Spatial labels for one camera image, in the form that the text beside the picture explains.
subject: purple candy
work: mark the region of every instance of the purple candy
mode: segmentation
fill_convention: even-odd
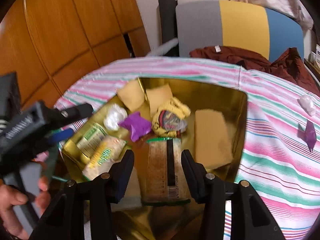
[[[317,136],[316,136],[315,126],[313,125],[313,122],[310,122],[309,120],[307,121],[307,126],[304,132],[304,136],[305,136],[305,142],[308,145],[309,151],[312,152],[317,142]]]
[[[131,140],[136,142],[140,137],[151,132],[151,122],[142,118],[140,112],[129,114],[126,119],[119,123],[119,126],[131,132]]]

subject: metallic gold tray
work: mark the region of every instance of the metallic gold tray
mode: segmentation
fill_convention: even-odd
[[[221,179],[233,182],[239,167],[241,154],[244,146],[244,136],[246,129],[247,115],[247,95],[239,90],[221,87],[214,84],[200,83],[195,81],[164,78],[140,78],[141,88],[152,89],[165,84],[169,84],[172,93],[182,103],[189,106],[191,115],[188,117],[188,128],[182,133],[182,150],[194,151],[194,122],[195,111],[198,109],[213,109],[221,111],[227,123],[228,134],[232,142],[233,162],[216,170],[210,171]],[[104,106],[102,106],[64,145],[62,153],[71,178],[77,182],[84,181],[81,171],[89,158],[82,154],[76,143],[95,123],[103,125],[103,119],[112,103],[117,103],[121,107],[124,104],[118,96],[114,96]],[[147,101],[138,109],[141,116],[151,120],[150,109]],[[128,141],[126,149],[131,148],[135,153],[134,166],[137,169],[141,195],[145,192],[145,180],[148,165],[149,146],[147,139],[155,137],[154,134],[147,135],[136,143],[130,140],[129,132],[120,129],[117,132],[108,131],[110,135],[123,138]],[[203,205],[198,205],[191,200],[190,204],[175,207],[151,207],[143,206],[135,210],[128,210],[113,213],[113,220],[116,233],[123,239],[171,239],[191,220],[196,218],[203,211]],[[187,239],[186,236],[175,239]]]

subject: orange wood panel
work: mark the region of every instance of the orange wood panel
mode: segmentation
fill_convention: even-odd
[[[97,68],[99,68],[99,65],[92,51],[89,50],[69,65],[63,67],[63,69],[53,76],[53,80],[60,91],[64,93],[78,79]]]
[[[60,94],[54,87],[53,83],[51,80],[48,80],[28,99],[27,102],[25,102],[25,104],[22,106],[22,109],[24,110],[28,108],[28,106],[31,106],[38,100],[43,100],[47,107],[53,107],[59,97]]]
[[[122,33],[142,27],[139,8],[136,0],[111,0],[116,11]]]
[[[0,74],[17,71],[21,102],[49,79],[32,45],[23,14],[16,0],[0,23]]]
[[[89,49],[72,0],[25,0],[29,30],[52,74]]]
[[[136,57],[144,57],[150,52],[150,45],[144,27],[128,33]]]
[[[92,46],[121,33],[111,0],[74,0]]]
[[[100,66],[109,64],[117,59],[130,57],[122,35],[98,45],[93,48],[93,52]]]

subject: metal screw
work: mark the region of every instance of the metal screw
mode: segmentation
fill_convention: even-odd
[[[247,182],[246,180],[242,180],[242,181],[241,181],[241,186],[243,186],[243,187],[249,187],[249,185],[250,185],[250,183]]]
[[[102,179],[109,179],[109,178],[110,178],[110,174],[107,173],[107,172],[105,172],[105,173],[102,173],[102,174],[100,175],[100,177],[101,177]]]
[[[68,117],[69,114],[66,112],[66,111],[62,111],[61,114],[64,116],[64,117]]]
[[[205,177],[206,177],[207,179],[214,179],[216,176],[215,176],[214,174],[212,174],[212,173],[207,173],[207,174],[205,175]]]
[[[75,181],[73,179],[71,179],[71,180],[68,180],[66,182],[66,184],[67,184],[68,187],[72,187],[75,184]]]

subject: beige foam block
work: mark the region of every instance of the beige foam block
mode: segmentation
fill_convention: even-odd
[[[233,160],[226,121],[221,112],[197,110],[195,114],[195,160],[216,169]]]
[[[173,97],[169,84],[153,89],[147,89],[146,93],[150,104],[151,116],[155,115],[159,106],[163,105]]]
[[[117,91],[118,97],[132,112],[137,110],[144,102],[145,95],[137,79],[129,81]]]

